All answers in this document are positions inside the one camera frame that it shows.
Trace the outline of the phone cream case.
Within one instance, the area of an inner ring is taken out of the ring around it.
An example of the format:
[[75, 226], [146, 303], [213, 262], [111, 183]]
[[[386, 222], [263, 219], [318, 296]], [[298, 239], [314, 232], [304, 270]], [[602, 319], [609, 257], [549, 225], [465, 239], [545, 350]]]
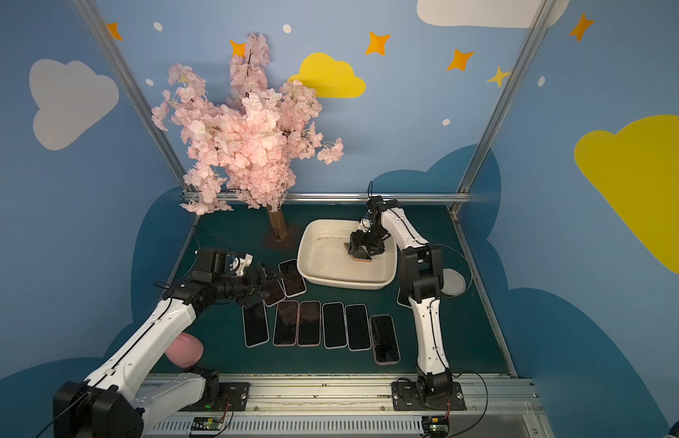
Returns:
[[281, 262], [278, 270], [282, 276], [282, 284], [287, 299], [304, 295], [308, 290], [304, 277], [300, 274], [297, 267], [297, 259], [290, 259]]

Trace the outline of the circuit board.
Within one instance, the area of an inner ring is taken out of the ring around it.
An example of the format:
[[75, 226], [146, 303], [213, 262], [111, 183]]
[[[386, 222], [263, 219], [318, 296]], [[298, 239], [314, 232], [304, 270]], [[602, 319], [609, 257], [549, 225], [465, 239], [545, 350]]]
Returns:
[[195, 417], [191, 422], [191, 434], [219, 434], [224, 429], [222, 417]]
[[445, 416], [423, 416], [421, 428], [421, 438], [446, 438], [450, 432], [450, 422]]

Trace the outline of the phone grey case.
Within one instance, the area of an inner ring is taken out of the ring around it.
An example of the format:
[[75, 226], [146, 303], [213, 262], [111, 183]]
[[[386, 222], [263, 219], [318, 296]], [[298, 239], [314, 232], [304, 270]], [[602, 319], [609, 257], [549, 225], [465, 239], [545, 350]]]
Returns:
[[278, 272], [269, 268], [263, 267], [264, 284], [262, 290], [265, 292], [264, 303], [267, 308], [272, 308], [279, 302], [286, 299], [286, 292], [283, 286], [283, 276]]

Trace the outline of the phone pale blue case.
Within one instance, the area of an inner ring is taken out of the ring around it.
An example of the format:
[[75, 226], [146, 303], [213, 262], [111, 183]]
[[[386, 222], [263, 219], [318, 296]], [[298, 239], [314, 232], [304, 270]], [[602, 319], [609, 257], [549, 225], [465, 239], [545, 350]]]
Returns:
[[368, 254], [363, 246], [352, 246], [350, 243], [345, 243], [344, 246], [348, 252], [348, 255], [354, 261], [366, 263], [370, 263], [372, 261], [372, 257]]

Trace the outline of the pink cherry blossom tree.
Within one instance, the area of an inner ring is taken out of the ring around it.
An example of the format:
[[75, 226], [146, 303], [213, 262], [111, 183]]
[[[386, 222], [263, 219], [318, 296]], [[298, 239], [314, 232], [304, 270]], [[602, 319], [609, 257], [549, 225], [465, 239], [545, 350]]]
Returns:
[[151, 120], [161, 131], [169, 123], [179, 127], [195, 162], [184, 175], [194, 193], [182, 208], [196, 215], [229, 211], [224, 195], [232, 193], [252, 209], [265, 209], [270, 227], [284, 239], [282, 205], [297, 180], [292, 162], [332, 164], [342, 157], [343, 142], [326, 142], [317, 131], [322, 106], [313, 89], [299, 80], [269, 86], [269, 62], [265, 36], [249, 35], [231, 58], [231, 96], [223, 104], [209, 100], [205, 80], [191, 67], [174, 64]]

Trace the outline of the right circuit board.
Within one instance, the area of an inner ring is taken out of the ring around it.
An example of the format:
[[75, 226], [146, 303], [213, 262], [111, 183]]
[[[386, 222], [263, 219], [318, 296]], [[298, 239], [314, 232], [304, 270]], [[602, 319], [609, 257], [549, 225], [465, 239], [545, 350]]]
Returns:
[[423, 416], [421, 428], [421, 438], [446, 438], [450, 432], [450, 422], [445, 416]]

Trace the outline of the left circuit board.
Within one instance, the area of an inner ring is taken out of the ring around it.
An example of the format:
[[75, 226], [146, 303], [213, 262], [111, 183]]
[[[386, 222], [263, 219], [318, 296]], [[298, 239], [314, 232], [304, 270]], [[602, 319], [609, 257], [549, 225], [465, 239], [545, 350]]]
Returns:
[[191, 434], [219, 434], [224, 429], [222, 417], [195, 417], [191, 422]]

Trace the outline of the phone salmon case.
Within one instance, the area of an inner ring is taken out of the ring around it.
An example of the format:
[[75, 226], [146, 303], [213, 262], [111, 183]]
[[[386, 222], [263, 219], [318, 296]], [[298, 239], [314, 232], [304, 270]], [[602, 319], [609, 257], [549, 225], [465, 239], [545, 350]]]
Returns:
[[410, 293], [403, 291], [402, 288], [399, 288], [396, 301], [399, 306], [403, 308], [410, 308]]

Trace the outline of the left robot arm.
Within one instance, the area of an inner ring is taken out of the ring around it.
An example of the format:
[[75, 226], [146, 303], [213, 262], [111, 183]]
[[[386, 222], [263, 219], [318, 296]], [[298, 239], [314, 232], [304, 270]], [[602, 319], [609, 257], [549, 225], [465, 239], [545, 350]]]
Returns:
[[56, 437], [142, 437], [189, 406], [215, 408], [224, 401], [219, 374], [193, 366], [139, 395], [142, 383], [176, 339], [219, 300], [239, 306], [263, 301], [281, 273], [250, 254], [204, 248], [188, 276], [166, 288], [153, 314], [81, 383], [68, 381], [53, 398]]

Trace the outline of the phone light pink case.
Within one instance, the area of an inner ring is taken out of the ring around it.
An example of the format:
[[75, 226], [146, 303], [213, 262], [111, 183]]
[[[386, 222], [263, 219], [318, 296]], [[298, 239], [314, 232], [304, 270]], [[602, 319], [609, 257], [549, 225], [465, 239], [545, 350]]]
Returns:
[[401, 361], [394, 320], [391, 315], [373, 315], [369, 319], [372, 351], [377, 365], [396, 365]]

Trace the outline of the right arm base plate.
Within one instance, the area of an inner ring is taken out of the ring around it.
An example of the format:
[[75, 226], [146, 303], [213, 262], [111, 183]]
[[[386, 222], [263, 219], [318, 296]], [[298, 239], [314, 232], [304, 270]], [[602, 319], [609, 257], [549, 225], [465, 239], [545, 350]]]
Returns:
[[461, 385], [456, 381], [452, 393], [445, 396], [421, 394], [417, 383], [399, 378], [390, 384], [393, 409], [396, 412], [466, 411], [466, 402]]

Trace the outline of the phone white case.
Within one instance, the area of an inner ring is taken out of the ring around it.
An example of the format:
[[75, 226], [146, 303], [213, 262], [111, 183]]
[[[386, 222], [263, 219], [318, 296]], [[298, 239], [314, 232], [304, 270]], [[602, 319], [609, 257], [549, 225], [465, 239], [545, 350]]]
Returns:
[[348, 349], [363, 351], [371, 349], [369, 315], [364, 304], [351, 304], [345, 307]]

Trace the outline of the phone rose case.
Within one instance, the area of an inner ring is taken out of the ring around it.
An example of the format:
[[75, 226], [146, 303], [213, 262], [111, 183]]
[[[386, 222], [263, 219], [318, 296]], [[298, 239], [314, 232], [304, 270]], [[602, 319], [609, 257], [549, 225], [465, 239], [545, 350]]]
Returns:
[[273, 345], [290, 347], [297, 344], [299, 302], [286, 300], [277, 304]]

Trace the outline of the white plastic storage box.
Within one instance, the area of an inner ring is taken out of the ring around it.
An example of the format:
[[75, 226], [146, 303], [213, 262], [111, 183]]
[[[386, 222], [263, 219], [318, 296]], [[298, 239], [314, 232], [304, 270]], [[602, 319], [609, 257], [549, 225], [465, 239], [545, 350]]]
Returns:
[[378, 290], [394, 281], [398, 269], [397, 246], [390, 238], [385, 252], [370, 261], [357, 261], [346, 244], [359, 222], [319, 219], [311, 222], [301, 237], [297, 269], [307, 281], [333, 288]]

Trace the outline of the phone coral case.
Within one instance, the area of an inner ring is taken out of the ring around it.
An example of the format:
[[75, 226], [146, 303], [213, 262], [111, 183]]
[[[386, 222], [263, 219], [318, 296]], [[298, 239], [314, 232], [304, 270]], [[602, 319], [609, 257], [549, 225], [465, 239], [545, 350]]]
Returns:
[[297, 345], [317, 347], [321, 343], [321, 303], [302, 301], [299, 305]]

